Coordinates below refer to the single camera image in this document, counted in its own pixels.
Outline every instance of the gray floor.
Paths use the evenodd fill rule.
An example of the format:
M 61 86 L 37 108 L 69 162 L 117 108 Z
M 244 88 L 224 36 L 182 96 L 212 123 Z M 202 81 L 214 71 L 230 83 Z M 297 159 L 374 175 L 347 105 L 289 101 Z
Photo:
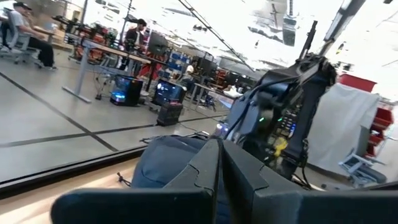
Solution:
M 228 112 L 225 108 L 217 112 L 199 108 L 186 111 L 176 126 L 154 126 L 157 115 L 145 106 L 118 107 L 106 99 L 94 100 L 91 72 L 86 74 L 82 93 L 93 103 L 86 104 L 61 90 L 65 85 L 74 87 L 79 66 L 68 61 L 67 55 L 58 52 L 56 72 L 0 60 L 0 73 L 4 74 L 0 77 L 0 163 L 2 170 L 7 170 L 0 172 L 0 182 L 140 146 L 142 138 L 185 135 L 194 130 L 211 133 L 216 121 Z M 392 136 L 398 137 L 398 129 Z M 387 165 L 374 166 L 389 181 L 398 180 L 396 146 L 397 142 L 388 141 L 379 157 Z M 316 185 L 336 182 L 311 169 L 307 169 L 307 177 Z

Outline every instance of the ceiling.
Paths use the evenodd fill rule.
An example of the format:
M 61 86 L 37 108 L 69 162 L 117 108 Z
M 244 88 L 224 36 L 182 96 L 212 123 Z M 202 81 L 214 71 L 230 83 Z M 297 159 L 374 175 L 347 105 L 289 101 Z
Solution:
M 345 41 L 345 51 L 335 56 L 335 60 L 353 63 L 356 67 L 397 69 L 397 40 L 398 1 L 390 4 L 366 1 L 341 35 L 338 45 Z
M 343 2 L 343 0 L 293 0 L 292 2 L 289 0 L 146 0 L 132 2 L 130 14 L 150 21 L 155 29 L 177 35 L 182 39 L 179 42 L 209 51 L 215 56 L 228 55 L 229 57 L 233 57 L 226 53 L 229 49 L 212 32 L 193 30 L 193 26 L 201 25 L 201 22 L 180 1 L 191 5 L 195 9 L 194 14 L 199 15 L 202 22 L 211 27 L 217 36 L 239 56 L 243 56 L 251 67 L 256 68 L 269 67 L 270 64 L 289 66 L 298 57 L 313 20 L 318 21 L 317 34 L 312 44 L 312 50 L 317 51 Z M 127 14 L 130 0 L 113 0 L 112 3 L 121 8 L 121 16 L 124 17 Z M 398 28 L 395 29 L 398 16 L 386 18 L 386 11 L 391 11 L 392 15 L 394 12 L 392 9 L 380 10 L 376 15 L 372 9 L 374 9 L 373 6 L 368 7 L 367 15 L 364 16 L 364 14 L 361 17 L 362 21 L 368 22 L 369 15 L 372 15 L 373 20 L 377 16 L 384 15 L 384 18 L 380 18 L 380 21 L 384 21 L 378 26 L 375 22 L 372 26 L 377 27 L 369 33 L 385 33 L 389 30 L 391 37 L 384 37 L 384 48 L 398 50 L 398 46 L 394 43 L 398 37 Z M 283 41 L 282 30 L 286 12 L 297 21 L 294 46 L 285 45 Z M 356 26 L 369 27 L 370 25 L 362 22 L 362 24 L 357 23 Z

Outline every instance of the black floor line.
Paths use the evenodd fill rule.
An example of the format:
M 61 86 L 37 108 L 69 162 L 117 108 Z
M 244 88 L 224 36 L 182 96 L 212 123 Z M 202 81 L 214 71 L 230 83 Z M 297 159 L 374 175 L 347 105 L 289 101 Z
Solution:
M 0 144 L 0 148 L 25 146 L 25 145 L 29 145 L 29 144 L 37 144 L 37 143 L 43 143 L 43 142 L 49 142 L 49 141 L 80 138 L 80 137 L 85 137 L 88 135 L 89 134 L 87 134 L 87 133 L 67 134 L 67 135 L 63 135 L 63 136 L 54 136 L 54 137 L 47 137 L 47 138 L 37 138 L 37 139 L 29 139 L 29 140 L 23 140 L 23 141 L 7 142 L 7 143 Z
M 116 129 L 109 129 L 109 130 L 102 130 L 102 131 L 89 131 L 86 128 L 84 128 L 82 125 L 78 124 L 76 121 L 73 119 L 69 118 L 67 115 L 63 114 L 61 111 L 47 103 L 45 100 L 41 99 L 39 96 L 35 95 L 34 93 L 30 92 L 23 86 L 20 86 L 20 84 L 16 83 L 14 80 L 11 80 L 9 77 L 6 75 L 0 73 L 0 76 L 12 83 L 14 86 L 18 87 L 20 90 L 23 92 L 27 93 L 29 96 L 33 97 L 35 100 L 41 102 L 44 104 L 46 107 L 48 107 L 50 110 L 53 112 L 57 113 L 59 116 L 63 117 L 67 121 L 69 121 L 71 124 L 82 130 L 84 133 L 79 133 L 79 134 L 67 134 L 63 136 L 54 136 L 54 137 L 47 137 L 47 138 L 37 138 L 37 139 L 29 139 L 29 140 L 23 140 L 23 141 L 15 141 L 15 142 L 8 142 L 4 144 L 0 144 L 0 148 L 7 148 L 7 147 L 15 147 L 15 146 L 25 146 L 29 144 L 37 144 L 37 143 L 43 143 L 43 142 L 49 142 L 49 141 L 58 141 L 58 140 L 64 140 L 64 139 L 73 139 L 73 138 L 80 138 L 80 137 L 85 137 L 85 136 L 91 136 L 95 140 L 99 141 L 102 145 L 107 147 L 108 149 L 112 151 L 117 151 L 116 148 L 111 146 L 109 143 L 104 141 L 103 139 L 99 138 L 97 135 L 99 134 L 109 134 L 109 133 L 116 133 L 120 131 L 131 131 L 131 130 L 137 130 L 137 129 L 142 129 L 142 128 L 150 128 L 156 126 L 156 124 L 147 124 L 147 125 L 141 125 L 141 126 L 133 126 L 133 127 L 126 127 L 126 128 L 116 128 Z M 183 121 L 180 121 L 180 123 L 185 123 L 185 122 L 190 122 L 190 121 L 199 121 L 203 119 L 214 119 L 214 118 L 219 118 L 225 115 L 214 115 L 214 116 L 207 116 L 201 112 L 197 112 L 202 114 L 205 117 L 202 118 L 191 118 L 191 119 L 185 119 Z
M 101 143 L 103 146 L 105 146 L 106 148 L 108 148 L 109 150 L 113 151 L 113 152 L 117 152 L 118 150 L 111 146 L 109 143 L 107 143 L 106 141 L 104 141 L 103 139 L 101 139 L 100 137 L 98 137 L 97 135 L 93 134 L 91 131 L 89 131 L 88 129 L 86 129 L 85 127 L 83 127 L 81 124 L 77 123 L 75 120 L 71 119 L 70 117 L 68 117 L 67 115 L 65 115 L 64 113 L 62 113 L 61 111 L 59 111 L 58 109 L 56 109 L 54 106 L 52 106 L 50 103 L 48 103 L 47 101 L 43 100 L 41 97 L 37 96 L 36 94 L 32 93 L 31 91 L 27 90 L 25 87 L 21 86 L 20 84 L 16 83 L 14 80 L 10 79 L 8 76 L 6 76 L 5 74 L 0 72 L 0 77 L 3 77 L 5 80 L 7 80 L 8 82 L 10 82 L 11 84 L 13 84 L 15 87 L 17 87 L 18 89 L 22 90 L 23 92 L 25 92 L 26 94 L 28 94 L 29 96 L 31 96 L 33 99 L 39 101 L 40 103 L 42 103 L 44 106 L 46 106 L 48 109 L 52 110 L 54 113 L 56 113 L 57 115 L 59 115 L 60 117 L 62 117 L 63 119 L 67 120 L 69 123 L 71 123 L 72 125 L 74 125 L 76 128 L 82 130 L 84 133 L 86 133 L 88 136 L 91 136 L 93 139 L 97 140 L 99 143 Z

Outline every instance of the office chair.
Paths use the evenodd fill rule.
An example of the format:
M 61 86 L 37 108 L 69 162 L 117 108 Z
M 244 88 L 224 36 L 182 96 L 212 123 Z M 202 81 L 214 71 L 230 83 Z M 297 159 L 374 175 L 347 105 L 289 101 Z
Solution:
M 11 57 L 14 59 L 14 63 L 17 65 L 20 61 L 27 62 L 38 62 L 37 59 L 33 58 L 33 54 L 38 52 L 37 49 L 28 47 L 29 40 L 32 37 L 30 34 L 22 34 L 18 31 L 18 27 L 15 25 L 15 19 L 11 14 L 11 10 L 6 10 L 6 16 L 8 17 L 8 23 L 10 26 L 10 34 L 12 36 L 8 46 L 12 50 L 9 52 L 0 52 L 0 57 Z

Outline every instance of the gray fabric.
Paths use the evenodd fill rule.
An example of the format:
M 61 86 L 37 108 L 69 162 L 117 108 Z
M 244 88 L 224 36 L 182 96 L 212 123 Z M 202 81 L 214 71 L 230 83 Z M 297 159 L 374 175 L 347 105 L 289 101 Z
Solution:
M 348 174 L 338 165 L 357 148 L 361 127 L 370 129 L 379 96 L 342 84 L 325 93 L 308 134 L 308 162 L 339 175 Z

